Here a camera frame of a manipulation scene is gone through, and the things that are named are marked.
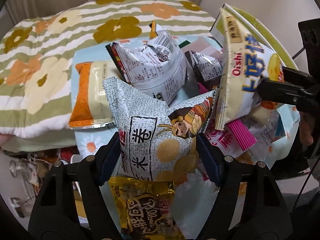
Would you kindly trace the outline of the person's right hand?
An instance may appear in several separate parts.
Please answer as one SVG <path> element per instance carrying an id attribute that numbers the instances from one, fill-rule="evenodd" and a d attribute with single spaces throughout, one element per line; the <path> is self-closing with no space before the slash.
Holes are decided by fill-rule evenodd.
<path id="1" fill-rule="evenodd" d="M 315 119 L 308 113 L 300 112 L 300 141 L 303 145 L 309 146 L 313 143 L 312 132 Z"/>

